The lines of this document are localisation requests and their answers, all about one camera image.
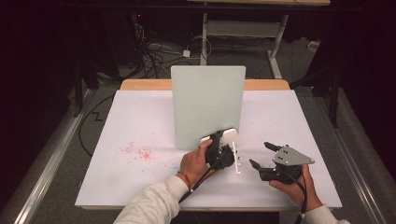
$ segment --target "white paper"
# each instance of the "white paper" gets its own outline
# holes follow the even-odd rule
[[[248,161],[275,167],[276,153],[263,142],[289,145],[313,158],[319,198],[330,208],[342,206],[294,91],[244,91],[237,143],[241,174],[229,167],[208,178],[182,210],[296,209],[287,195],[261,181]],[[175,147],[172,92],[118,91],[76,205],[123,207],[145,186],[175,174],[185,153]]]

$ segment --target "person's right hand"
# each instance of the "person's right hand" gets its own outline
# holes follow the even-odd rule
[[[322,202],[320,201],[317,192],[315,191],[314,179],[309,173],[309,166],[307,164],[303,164],[303,176],[305,178],[305,188],[307,193],[307,203],[305,212],[308,212],[312,209],[318,208],[322,206]],[[298,179],[298,181],[304,186],[304,179],[302,176]],[[287,185],[282,182],[271,180],[270,186],[279,189],[280,191],[289,195],[289,197],[300,207],[304,203],[304,194],[303,191],[298,187],[296,183]]]
[[[183,159],[180,163],[180,171],[189,178],[191,182],[191,186],[189,187],[192,187],[194,184],[196,184],[196,182],[207,171],[208,167],[205,161],[205,153],[207,151],[207,147],[209,147],[212,142],[212,139],[208,139],[202,142],[198,146],[198,149],[191,151],[183,156]],[[185,176],[181,174],[177,174],[177,176],[184,180],[187,185],[189,185],[188,181],[186,181],[185,179]]]

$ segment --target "dark background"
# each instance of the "dark background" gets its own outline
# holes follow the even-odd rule
[[[339,6],[356,6],[364,2],[368,7],[361,15],[337,17],[332,22],[327,15],[322,15],[321,19],[318,15],[290,16],[284,38],[292,41],[304,36],[317,40],[326,34],[328,38],[318,49],[309,72],[314,74],[321,67],[328,66],[329,61],[342,62],[337,67],[341,87],[375,150],[395,177],[392,138],[396,127],[396,60],[392,53],[396,51],[396,26],[395,16],[391,13],[392,1],[332,1]],[[164,35],[180,36],[180,41],[201,29],[199,14],[183,14],[182,19],[169,13],[146,13],[143,16],[142,22],[149,29]],[[256,20],[254,15],[240,17]],[[0,149],[0,210],[69,107],[67,94],[74,85],[73,69],[78,59],[104,64],[104,69],[115,75],[118,73],[119,59],[114,58],[115,54],[109,47],[112,32],[117,31],[100,29],[106,25],[116,26],[115,22],[108,14],[93,13],[87,18],[88,25],[97,30],[94,35],[100,41],[96,46],[76,11],[63,10],[57,7],[56,1],[4,1],[0,6],[0,132],[3,143]],[[134,37],[129,35],[127,38],[132,39],[131,43],[128,42],[132,48]],[[104,59],[98,57],[98,48]]]

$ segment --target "white board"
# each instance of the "white board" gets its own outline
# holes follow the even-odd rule
[[[145,186],[178,170],[185,150],[176,149],[170,91],[118,91],[76,206],[123,207]],[[290,145],[313,158],[319,198],[330,208],[341,202],[294,91],[245,91],[239,127],[241,174],[233,167],[207,179],[182,210],[297,210],[288,196],[263,182],[248,159],[274,167],[275,152],[263,142]]]
[[[239,130],[245,66],[172,66],[176,147],[194,150],[219,130]]]

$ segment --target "wrist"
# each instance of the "wrist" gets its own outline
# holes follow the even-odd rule
[[[184,172],[177,171],[176,176],[184,181],[184,183],[187,185],[187,188],[189,188],[189,189],[192,188],[191,181],[190,181],[189,177]]]
[[[311,210],[314,210],[315,208],[319,208],[323,205],[323,203],[320,201],[320,199],[317,197],[312,198],[312,200],[308,200],[306,204],[306,209],[305,212],[309,212]]]

